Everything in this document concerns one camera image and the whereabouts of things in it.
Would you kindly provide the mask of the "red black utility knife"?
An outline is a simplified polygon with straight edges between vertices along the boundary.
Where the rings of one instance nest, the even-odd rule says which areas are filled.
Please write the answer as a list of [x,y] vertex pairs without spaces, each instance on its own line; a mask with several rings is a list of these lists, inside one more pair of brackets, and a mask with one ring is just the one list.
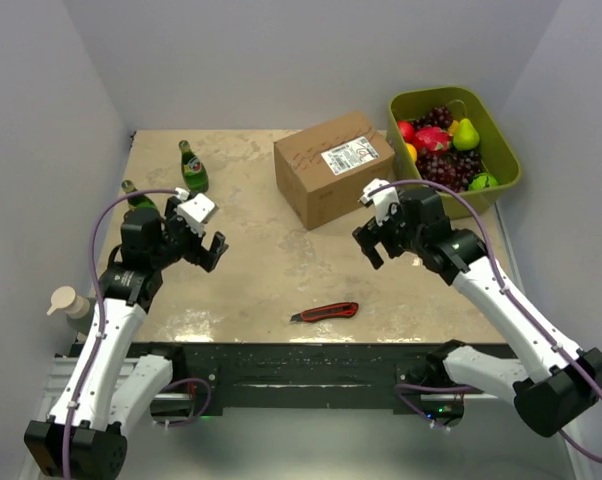
[[352,318],[359,310],[356,302],[339,302],[304,310],[291,316],[291,323],[316,323],[323,320]]

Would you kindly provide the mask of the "brown cardboard express box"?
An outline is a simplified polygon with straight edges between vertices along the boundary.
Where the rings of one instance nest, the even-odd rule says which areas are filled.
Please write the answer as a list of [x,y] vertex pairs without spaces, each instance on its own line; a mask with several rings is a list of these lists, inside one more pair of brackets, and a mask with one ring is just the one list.
[[273,154],[277,187],[308,230],[358,209],[364,187],[388,178],[394,160],[360,111],[277,140]]

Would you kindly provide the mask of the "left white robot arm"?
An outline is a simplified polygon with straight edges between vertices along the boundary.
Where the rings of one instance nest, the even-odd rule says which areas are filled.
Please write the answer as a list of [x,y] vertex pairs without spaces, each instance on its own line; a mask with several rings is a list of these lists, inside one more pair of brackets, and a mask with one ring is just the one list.
[[162,390],[190,383],[179,347],[158,347],[141,356],[126,380],[119,376],[129,347],[145,322],[162,273],[184,260],[206,272],[227,251],[215,233],[203,244],[217,207],[202,193],[177,188],[163,213],[127,213],[121,243],[102,274],[93,274],[96,305],[84,346],[61,395],[43,420],[29,423],[24,442],[42,474],[63,479],[115,479],[136,424],[149,416]]

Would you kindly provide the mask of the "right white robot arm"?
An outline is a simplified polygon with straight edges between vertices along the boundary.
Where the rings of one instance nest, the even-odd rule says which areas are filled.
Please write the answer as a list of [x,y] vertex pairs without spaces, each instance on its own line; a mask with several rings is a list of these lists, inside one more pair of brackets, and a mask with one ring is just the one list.
[[375,179],[360,201],[374,216],[353,237],[374,268],[405,252],[467,298],[497,329],[515,354],[503,360],[450,341],[426,369],[440,393],[458,384],[512,404],[536,434],[551,437],[592,407],[602,388],[602,352],[582,349],[555,328],[508,278],[489,243],[473,231],[455,229],[432,187]]

